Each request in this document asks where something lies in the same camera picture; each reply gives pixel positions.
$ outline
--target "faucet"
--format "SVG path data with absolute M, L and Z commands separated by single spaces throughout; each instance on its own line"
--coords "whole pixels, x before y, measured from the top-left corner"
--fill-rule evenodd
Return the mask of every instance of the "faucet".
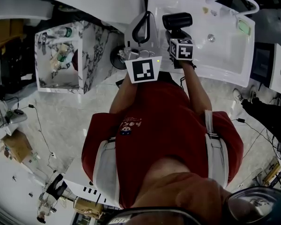
M 48 38 L 56 39 L 55 36 L 49 36 L 46 32 L 43 32 L 43 34 L 38 38 L 38 48 L 42 48 L 43 55 L 46 55 L 46 41 Z

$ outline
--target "sneaker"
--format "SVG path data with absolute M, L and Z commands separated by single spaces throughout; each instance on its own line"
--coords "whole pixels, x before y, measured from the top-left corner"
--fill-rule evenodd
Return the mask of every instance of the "sneaker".
M 234 97 L 234 100 L 238 103 L 238 104 L 241 104 L 244 100 L 243 98 L 243 95 L 240 93 L 240 91 L 238 89 L 234 89 L 233 90 L 233 97 Z
M 256 87 L 253 85 L 250 89 L 250 102 L 256 97 Z

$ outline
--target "marble cabinet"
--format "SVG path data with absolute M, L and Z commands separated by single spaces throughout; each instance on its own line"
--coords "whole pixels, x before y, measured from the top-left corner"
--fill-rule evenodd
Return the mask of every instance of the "marble cabinet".
M 58 27 L 35 35 L 35 68 L 39 91 L 85 94 L 115 73 L 110 53 L 120 44 L 120 35 L 86 21 L 60 27 L 71 28 L 71 36 L 51 38 Z M 44 33 L 48 37 L 42 44 Z M 71 52 L 58 70 L 53 71 L 50 61 L 58 53 L 61 44 L 70 46 Z M 78 68 L 75 69 L 72 57 L 76 51 Z

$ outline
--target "marble floor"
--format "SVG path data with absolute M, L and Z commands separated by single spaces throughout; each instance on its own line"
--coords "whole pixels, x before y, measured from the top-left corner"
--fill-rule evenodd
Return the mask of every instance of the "marble floor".
M 97 85 L 85 95 L 59 94 L 34 91 L 31 95 L 20 101 L 20 108 L 33 104 L 37 108 L 39 120 L 44 137 L 51 151 L 57 158 L 49 157 L 48 148 L 39 130 L 37 114 L 35 109 L 24 108 L 28 119 L 21 123 L 21 130 L 26 134 L 32 148 L 37 151 L 43 164 L 48 164 L 59 172 L 65 172 L 72 158 L 81 157 L 83 143 L 87 134 L 91 117 L 95 113 L 108 112 L 118 88 L 115 82 L 124 78 L 126 71 L 118 70 L 113 76 Z M 173 79 L 180 84 L 181 74 L 172 74 Z M 242 118 L 257 131 L 262 131 L 264 126 L 254 118 L 250 117 L 240 105 L 233 100 L 232 91 L 235 85 L 201 78 L 201 83 L 208 93 L 213 110 L 225 111 L 231 118 Z M 250 80 L 248 88 L 239 89 L 243 94 L 249 93 L 250 87 L 259 83 Z M 275 92 L 261 87 L 258 92 L 260 100 L 269 103 Z M 237 131 L 244 142 L 244 154 L 257 138 L 258 133 L 244 123 L 233 121 Z M 229 184 L 228 190 L 236 191 L 238 187 L 245 187 L 260 168 L 272 159 L 274 155 L 271 144 L 262 136 L 259 136 L 250 152 L 243 159 L 243 163 L 237 176 Z

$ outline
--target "clutter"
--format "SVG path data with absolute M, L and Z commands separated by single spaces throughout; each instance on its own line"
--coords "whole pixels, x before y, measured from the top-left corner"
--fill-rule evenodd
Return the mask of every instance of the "clutter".
M 6 135 L 2 141 L 8 148 L 11 157 L 21 163 L 32 151 L 26 135 L 16 130 L 11 136 Z
M 0 93 L 14 94 L 28 84 L 35 82 L 34 36 L 15 38 L 5 44 L 5 52 L 0 57 Z M 27 74 L 31 79 L 23 80 Z
M 99 219 L 102 215 L 103 205 L 80 197 L 77 199 L 74 208 L 80 214 Z
M 8 41 L 23 35 L 22 19 L 0 20 L 0 48 Z

